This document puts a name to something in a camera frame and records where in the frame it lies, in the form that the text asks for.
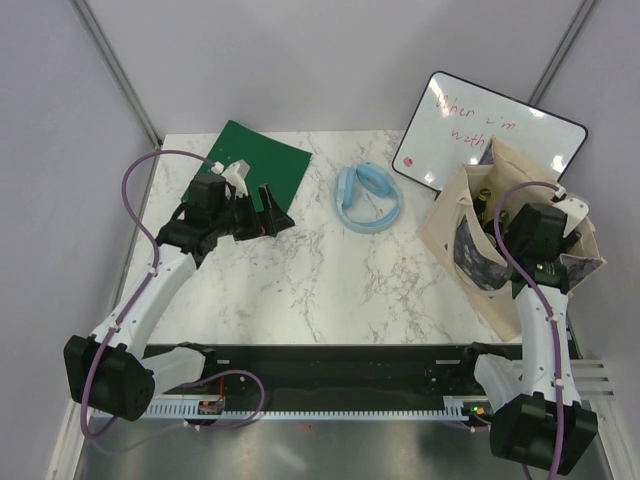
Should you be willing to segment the beige canvas bag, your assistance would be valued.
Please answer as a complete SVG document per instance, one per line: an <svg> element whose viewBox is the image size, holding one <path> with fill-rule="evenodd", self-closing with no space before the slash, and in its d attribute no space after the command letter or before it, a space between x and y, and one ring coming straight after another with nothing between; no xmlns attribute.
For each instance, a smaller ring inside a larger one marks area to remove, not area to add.
<svg viewBox="0 0 640 480"><path fill-rule="evenodd" d="M489 189L488 213L493 214L509 188L528 181L552 183L554 178L526 154L492 138L479 164L456 167L418 230L422 242L504 341L521 333L508 262L483 231L473 199L481 189Z"/></svg>

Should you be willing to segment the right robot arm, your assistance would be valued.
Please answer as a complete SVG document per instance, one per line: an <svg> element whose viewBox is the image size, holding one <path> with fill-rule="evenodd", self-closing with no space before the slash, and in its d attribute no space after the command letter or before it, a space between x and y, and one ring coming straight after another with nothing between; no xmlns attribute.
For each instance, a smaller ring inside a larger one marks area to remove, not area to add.
<svg viewBox="0 0 640 480"><path fill-rule="evenodd" d="M574 383L567 339L569 278L560 257L580 239L588 206L570 198L527 203L502 235L499 247L512 266L512 298L522 331L522 370L494 353L458 368L467 392L486 392L493 419L494 456L569 474L594 439L595 413L584 409Z"/></svg>

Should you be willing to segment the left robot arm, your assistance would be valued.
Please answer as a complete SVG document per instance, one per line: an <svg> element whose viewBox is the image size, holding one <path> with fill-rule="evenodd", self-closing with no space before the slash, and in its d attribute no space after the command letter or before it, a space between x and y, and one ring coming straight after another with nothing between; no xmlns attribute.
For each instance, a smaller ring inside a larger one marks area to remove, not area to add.
<svg viewBox="0 0 640 480"><path fill-rule="evenodd" d="M220 238L246 241L294 226L268 185L258 193L260 210L223 175L192 179L186 201L153 236L151 262L133 291L89 336L74 335L64 347L70 392L83 410L135 421L155 396L176 387L188 384L198 393L216 388L220 371L207 361L213 354L208 347L185 342L153 357L144 353L174 296Z"/></svg>

